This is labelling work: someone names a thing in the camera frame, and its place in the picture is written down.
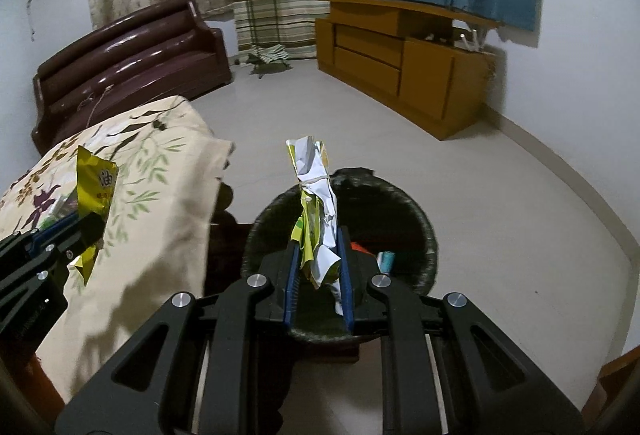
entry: metal bolt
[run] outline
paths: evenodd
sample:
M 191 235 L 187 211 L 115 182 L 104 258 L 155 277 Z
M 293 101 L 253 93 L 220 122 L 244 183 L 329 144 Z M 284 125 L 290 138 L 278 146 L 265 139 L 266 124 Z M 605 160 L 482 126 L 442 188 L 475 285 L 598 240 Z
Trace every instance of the metal bolt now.
M 447 296 L 447 301 L 452 307 L 464 307 L 466 305 L 466 296 L 459 292 L 452 292 Z
M 371 278 L 371 283 L 375 287 L 389 287 L 389 285 L 391 285 L 391 278 L 386 274 L 377 274 Z
M 246 279 L 246 282 L 249 284 L 249 287 L 262 287 L 267 283 L 267 277 L 263 274 L 252 274 Z
M 191 301 L 191 296 L 189 296 L 186 292 L 179 292 L 174 294 L 171 298 L 171 303 L 178 308 L 184 307 L 189 304 Z

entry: gray floor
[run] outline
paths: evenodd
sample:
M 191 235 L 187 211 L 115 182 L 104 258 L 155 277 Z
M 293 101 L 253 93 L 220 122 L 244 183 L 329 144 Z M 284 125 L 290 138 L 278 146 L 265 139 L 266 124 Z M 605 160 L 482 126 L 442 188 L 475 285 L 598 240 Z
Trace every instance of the gray floor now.
M 440 142 L 314 61 L 293 65 L 262 79 L 240 68 L 231 85 L 193 103 L 216 136 L 236 143 L 225 181 L 238 221 L 253 221 L 295 184 L 286 139 L 322 139 L 331 171 L 371 168 L 428 214 L 440 247 L 432 295 L 468 295 L 581 407 L 629 274 L 590 209 L 488 125 Z M 376 342 L 362 347 L 356 365 L 298 364 L 281 433 L 380 433 L 380 382 Z

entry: yellow wrapper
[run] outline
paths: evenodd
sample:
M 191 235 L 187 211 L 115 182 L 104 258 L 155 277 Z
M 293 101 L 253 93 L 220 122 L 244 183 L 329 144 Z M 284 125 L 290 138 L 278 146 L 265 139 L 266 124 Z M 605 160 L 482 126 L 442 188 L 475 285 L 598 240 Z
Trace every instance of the yellow wrapper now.
M 76 171 L 78 177 L 78 215 L 82 218 L 94 212 L 106 222 L 118 176 L 116 163 L 96 157 L 86 148 L 78 146 Z M 96 246 L 92 245 L 74 263 L 82 275 L 85 285 L 94 270 L 97 251 Z

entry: wooden cabinet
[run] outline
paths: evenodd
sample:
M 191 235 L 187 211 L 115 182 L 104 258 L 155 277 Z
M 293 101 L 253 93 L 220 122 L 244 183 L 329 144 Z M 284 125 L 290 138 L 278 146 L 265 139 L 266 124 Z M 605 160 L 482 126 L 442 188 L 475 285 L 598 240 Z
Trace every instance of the wooden cabinet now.
M 440 38 L 451 38 L 454 18 L 485 27 L 497 22 L 402 0 L 329 1 L 329 18 L 316 20 L 320 70 L 438 139 L 475 122 L 494 58 Z

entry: sofa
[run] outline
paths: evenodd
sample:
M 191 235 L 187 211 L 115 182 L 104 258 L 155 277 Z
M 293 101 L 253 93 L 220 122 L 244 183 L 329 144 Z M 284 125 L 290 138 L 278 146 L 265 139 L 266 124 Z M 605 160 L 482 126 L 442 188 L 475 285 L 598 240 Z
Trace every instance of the sofa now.
M 189 100 L 231 81 L 222 31 L 194 0 L 140 9 L 73 42 L 33 78 L 41 155 L 63 139 L 168 96 Z

